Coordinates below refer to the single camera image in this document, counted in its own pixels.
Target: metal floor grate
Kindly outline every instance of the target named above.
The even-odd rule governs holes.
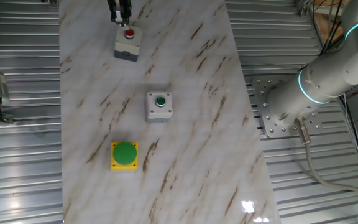
[[[62,223],[58,10],[0,0],[0,71],[11,102],[0,127],[0,223]]]
[[[246,83],[261,75],[298,75],[316,58],[320,42],[294,0],[226,0]],[[358,223],[358,193],[330,189],[309,175],[299,137],[266,138],[253,87],[247,84],[260,140],[283,224]],[[316,170],[326,180],[358,187],[358,155],[341,105],[318,110],[322,134],[311,137]]]

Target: marble surface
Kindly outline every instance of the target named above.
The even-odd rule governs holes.
[[[105,0],[60,5],[63,212],[69,223],[280,223],[223,0],[132,1],[138,62],[113,56]],[[170,91],[167,124],[145,122]],[[110,143],[139,143],[135,172]]]

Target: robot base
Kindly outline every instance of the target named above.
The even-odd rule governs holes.
[[[267,95],[269,90],[275,85],[284,82],[288,76],[263,76],[255,78],[252,81],[254,87],[254,95],[257,100],[257,107],[259,109],[260,117],[262,118],[262,126],[264,127],[264,134],[269,138],[282,138],[290,136],[298,136],[298,130],[295,124],[293,126],[287,126],[281,121],[276,119],[269,111],[267,104]],[[305,119],[307,128],[310,134],[319,134],[323,132],[323,125],[319,118],[319,114],[314,112]]]

